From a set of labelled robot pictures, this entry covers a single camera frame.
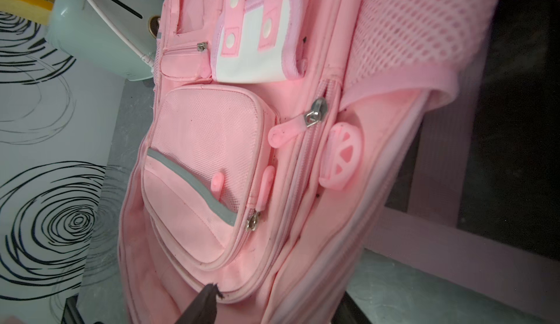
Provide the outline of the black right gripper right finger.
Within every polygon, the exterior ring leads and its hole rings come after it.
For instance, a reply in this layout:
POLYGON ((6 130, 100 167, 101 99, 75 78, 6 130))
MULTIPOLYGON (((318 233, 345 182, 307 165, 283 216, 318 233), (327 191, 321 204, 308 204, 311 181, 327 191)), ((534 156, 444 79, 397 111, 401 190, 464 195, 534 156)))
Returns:
POLYGON ((345 292, 331 321, 331 324, 372 324, 352 297, 345 292))

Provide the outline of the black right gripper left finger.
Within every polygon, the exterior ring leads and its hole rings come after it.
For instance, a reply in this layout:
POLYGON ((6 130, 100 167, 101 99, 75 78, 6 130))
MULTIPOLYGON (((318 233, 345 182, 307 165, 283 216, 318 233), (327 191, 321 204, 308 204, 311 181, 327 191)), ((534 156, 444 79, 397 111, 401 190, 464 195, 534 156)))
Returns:
POLYGON ((176 324, 214 324, 217 318, 217 299, 222 299, 217 284, 206 285, 180 315, 176 324))

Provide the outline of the pink backpack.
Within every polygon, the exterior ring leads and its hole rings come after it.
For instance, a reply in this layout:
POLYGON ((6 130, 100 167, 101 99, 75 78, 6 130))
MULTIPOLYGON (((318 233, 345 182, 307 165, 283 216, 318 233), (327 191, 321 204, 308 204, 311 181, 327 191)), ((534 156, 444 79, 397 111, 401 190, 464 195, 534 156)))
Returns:
POLYGON ((164 0, 122 206, 131 323, 330 323, 424 116, 499 0, 164 0))

